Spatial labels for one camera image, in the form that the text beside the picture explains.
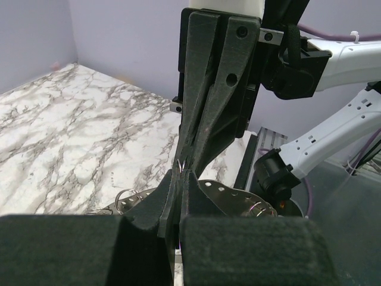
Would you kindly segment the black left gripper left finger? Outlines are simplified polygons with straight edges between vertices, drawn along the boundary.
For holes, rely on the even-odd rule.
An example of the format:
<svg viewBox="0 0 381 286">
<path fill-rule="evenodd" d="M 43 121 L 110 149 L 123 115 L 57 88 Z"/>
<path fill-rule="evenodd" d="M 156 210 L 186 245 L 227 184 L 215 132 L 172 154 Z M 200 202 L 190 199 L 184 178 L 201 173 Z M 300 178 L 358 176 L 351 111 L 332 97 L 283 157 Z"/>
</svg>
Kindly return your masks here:
<svg viewBox="0 0 381 286">
<path fill-rule="evenodd" d="M 1 217 L 2 285 L 172 285 L 159 235 L 171 173 L 124 215 Z"/>
</svg>

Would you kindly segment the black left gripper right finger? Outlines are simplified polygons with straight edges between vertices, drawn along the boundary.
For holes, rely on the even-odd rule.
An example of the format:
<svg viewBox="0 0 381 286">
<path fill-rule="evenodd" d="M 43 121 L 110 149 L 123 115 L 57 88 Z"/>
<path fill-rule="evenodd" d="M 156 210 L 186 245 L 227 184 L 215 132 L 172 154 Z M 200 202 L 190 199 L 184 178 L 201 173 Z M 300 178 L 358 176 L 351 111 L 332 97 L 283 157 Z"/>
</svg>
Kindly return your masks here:
<svg viewBox="0 0 381 286">
<path fill-rule="evenodd" d="M 301 217 L 187 215 L 180 223 L 185 285 L 337 285 L 326 241 Z"/>
</svg>

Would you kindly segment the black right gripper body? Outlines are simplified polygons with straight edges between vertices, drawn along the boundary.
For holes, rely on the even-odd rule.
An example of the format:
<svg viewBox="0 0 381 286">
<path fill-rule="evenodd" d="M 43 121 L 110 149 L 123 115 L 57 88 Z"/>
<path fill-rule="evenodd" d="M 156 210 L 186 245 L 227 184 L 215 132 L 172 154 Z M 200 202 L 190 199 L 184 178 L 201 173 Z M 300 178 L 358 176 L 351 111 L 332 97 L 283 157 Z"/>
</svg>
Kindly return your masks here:
<svg viewBox="0 0 381 286">
<path fill-rule="evenodd" d="M 307 39 L 299 34 L 296 25 L 307 5 L 308 1 L 265 2 L 257 44 L 223 111 L 237 124 L 237 138 L 248 127 L 260 86 L 281 100 L 315 93 L 330 53 L 309 49 Z"/>
</svg>

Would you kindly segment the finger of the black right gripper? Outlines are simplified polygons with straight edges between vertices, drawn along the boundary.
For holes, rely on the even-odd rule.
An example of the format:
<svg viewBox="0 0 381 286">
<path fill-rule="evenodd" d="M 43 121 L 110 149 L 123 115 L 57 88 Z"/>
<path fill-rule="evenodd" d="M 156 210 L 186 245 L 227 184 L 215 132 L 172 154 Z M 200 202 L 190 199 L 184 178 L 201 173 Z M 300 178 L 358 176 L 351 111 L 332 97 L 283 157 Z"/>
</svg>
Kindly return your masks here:
<svg viewBox="0 0 381 286">
<path fill-rule="evenodd" d="M 182 100 L 182 119 L 174 176 L 186 169 L 199 176 L 222 152 L 217 109 L 211 107 L 220 18 L 215 11 L 182 11 L 181 14 L 178 97 Z"/>
<path fill-rule="evenodd" d="M 222 151 L 235 136 L 237 124 L 223 113 L 238 87 L 258 41 L 261 21 L 256 17 L 221 16 L 214 52 L 217 73 L 211 93 L 211 107 L 217 109 Z"/>
</svg>

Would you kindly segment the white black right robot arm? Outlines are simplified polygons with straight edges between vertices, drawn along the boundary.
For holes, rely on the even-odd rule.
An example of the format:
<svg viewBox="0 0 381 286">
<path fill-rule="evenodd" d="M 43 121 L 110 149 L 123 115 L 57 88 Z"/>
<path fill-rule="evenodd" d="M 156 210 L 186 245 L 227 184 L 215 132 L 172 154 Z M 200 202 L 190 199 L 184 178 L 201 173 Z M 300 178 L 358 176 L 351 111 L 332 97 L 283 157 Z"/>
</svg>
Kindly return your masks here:
<svg viewBox="0 0 381 286">
<path fill-rule="evenodd" d="M 179 43 L 182 112 L 174 177 L 199 177 L 247 128 L 260 88 L 284 101 L 324 95 L 309 131 L 254 164 L 255 190 L 287 200 L 323 160 L 380 132 L 380 36 L 323 36 L 300 24 L 307 1 L 190 1 Z"/>
</svg>

